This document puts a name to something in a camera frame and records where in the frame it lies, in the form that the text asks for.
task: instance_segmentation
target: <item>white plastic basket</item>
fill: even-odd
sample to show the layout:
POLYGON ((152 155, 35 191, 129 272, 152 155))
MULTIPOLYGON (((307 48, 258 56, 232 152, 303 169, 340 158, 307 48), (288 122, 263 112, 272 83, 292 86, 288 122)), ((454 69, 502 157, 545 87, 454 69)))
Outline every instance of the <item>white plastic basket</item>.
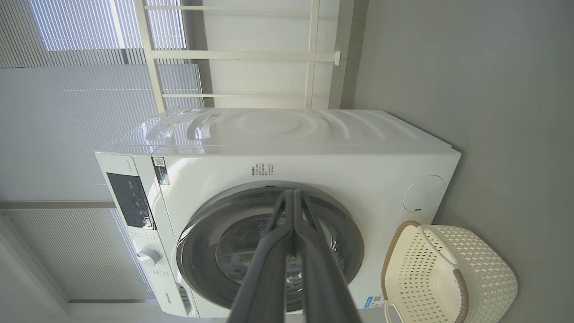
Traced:
POLYGON ((495 323, 518 292, 510 267, 474 233, 415 221, 397 230, 381 285, 387 323, 389 306, 403 323, 495 323))

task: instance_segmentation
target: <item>washing machine drum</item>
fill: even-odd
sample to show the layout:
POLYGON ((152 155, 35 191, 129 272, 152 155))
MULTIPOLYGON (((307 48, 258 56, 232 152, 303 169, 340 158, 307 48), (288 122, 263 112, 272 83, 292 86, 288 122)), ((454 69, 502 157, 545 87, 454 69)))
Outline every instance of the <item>washing machine drum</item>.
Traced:
MULTIPOLYGON (((288 189, 302 189, 309 194, 310 208, 319 217, 347 283, 355 278, 363 261, 363 239, 340 203, 302 184, 258 182, 235 187, 210 199, 195 213, 180 237, 177 265, 197 293, 231 308, 277 199, 288 189)), ((300 310, 305 278, 299 259, 287 260, 285 282, 287 311, 300 310)))

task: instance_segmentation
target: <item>front-loading washing machine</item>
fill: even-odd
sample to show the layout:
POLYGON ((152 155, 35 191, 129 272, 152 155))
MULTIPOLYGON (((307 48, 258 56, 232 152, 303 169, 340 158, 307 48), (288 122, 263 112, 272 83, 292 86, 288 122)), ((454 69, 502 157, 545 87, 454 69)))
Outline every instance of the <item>front-loading washing machine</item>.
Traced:
MULTIPOLYGON (((309 194, 356 307, 381 306, 395 230, 432 222, 460 153, 378 110, 188 109, 96 157, 162 310, 227 317, 286 189, 309 194)), ((285 284, 298 313, 296 257, 285 284)))

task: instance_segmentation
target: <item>white shelving rack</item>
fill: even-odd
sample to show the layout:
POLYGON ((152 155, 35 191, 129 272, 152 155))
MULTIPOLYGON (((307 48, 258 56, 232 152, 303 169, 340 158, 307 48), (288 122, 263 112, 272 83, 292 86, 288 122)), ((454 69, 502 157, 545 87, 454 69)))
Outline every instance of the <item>white shelving rack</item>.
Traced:
POLYGON ((138 26, 143 42, 143 51, 148 64, 149 76, 152 81, 153 95, 159 113, 165 111, 165 98, 304 98, 304 109, 311 108, 313 94, 313 80, 315 78, 315 62, 329 62, 339 66, 341 52, 333 54, 317 53, 317 29, 319 25, 319 1, 310 0, 309 13, 289 9, 274 9, 264 7, 214 7, 214 6, 148 6, 146 0, 135 0, 138 26), (154 48, 152 30, 150 27, 148 10, 203 10, 203 11, 242 11, 269 14, 301 14, 309 15, 309 47, 308 52, 239 52, 239 51, 158 51, 154 48), (227 59, 227 60, 263 60, 263 61, 306 61, 307 77, 305 80, 305 94, 225 94, 225 93, 198 93, 198 94, 165 94, 161 85, 158 59, 227 59))

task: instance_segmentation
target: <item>sticker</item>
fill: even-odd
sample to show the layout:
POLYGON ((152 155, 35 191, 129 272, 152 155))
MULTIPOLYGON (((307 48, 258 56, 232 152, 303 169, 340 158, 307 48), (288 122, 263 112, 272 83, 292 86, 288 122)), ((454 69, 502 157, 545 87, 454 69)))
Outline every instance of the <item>sticker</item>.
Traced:
POLYGON ((273 163, 257 163, 251 168, 251 176, 273 176, 274 172, 273 163))
POLYGON ((169 185, 168 169, 165 167, 163 157, 152 157, 153 168, 156 169, 157 181, 161 185, 169 185))
POLYGON ((367 302, 364 304, 364 308, 370 307, 380 307, 385 304, 385 300, 383 299, 383 295, 380 296, 371 296, 367 298, 367 302))

